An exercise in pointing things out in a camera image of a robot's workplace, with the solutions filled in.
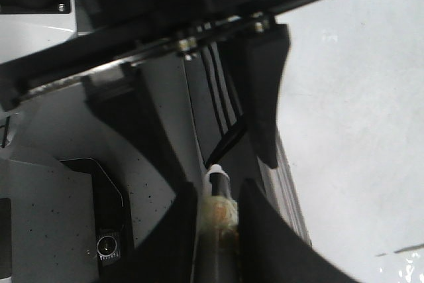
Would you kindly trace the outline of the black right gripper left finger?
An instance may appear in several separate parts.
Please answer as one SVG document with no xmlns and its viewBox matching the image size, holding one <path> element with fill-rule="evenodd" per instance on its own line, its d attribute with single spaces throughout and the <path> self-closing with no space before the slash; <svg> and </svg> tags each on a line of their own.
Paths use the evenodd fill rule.
<svg viewBox="0 0 424 283">
<path fill-rule="evenodd" d="M 116 282 L 190 282 L 197 223 L 197 191 L 186 182 L 169 210 L 119 265 Z"/>
</svg>

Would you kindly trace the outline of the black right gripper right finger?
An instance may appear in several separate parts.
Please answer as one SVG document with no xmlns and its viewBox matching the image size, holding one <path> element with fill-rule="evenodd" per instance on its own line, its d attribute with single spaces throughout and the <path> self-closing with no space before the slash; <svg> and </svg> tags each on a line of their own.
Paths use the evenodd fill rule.
<svg viewBox="0 0 424 283">
<path fill-rule="evenodd" d="M 240 187 L 238 233 L 243 282 L 356 281 L 305 243 L 252 179 Z"/>
</svg>

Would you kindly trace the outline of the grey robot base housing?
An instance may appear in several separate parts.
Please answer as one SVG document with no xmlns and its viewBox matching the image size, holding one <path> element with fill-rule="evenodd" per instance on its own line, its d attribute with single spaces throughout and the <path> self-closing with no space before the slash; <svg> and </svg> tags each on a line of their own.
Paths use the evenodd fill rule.
<svg viewBox="0 0 424 283">
<path fill-rule="evenodd" d="M 1 61 L 32 54 L 76 35 L 75 0 L 1 0 Z M 20 109 L 1 113 L 1 281 L 92 282 L 102 262 L 101 227 L 131 227 L 128 197 L 158 186 L 156 206 L 171 189 L 133 146 L 100 123 L 73 85 Z"/>
</svg>

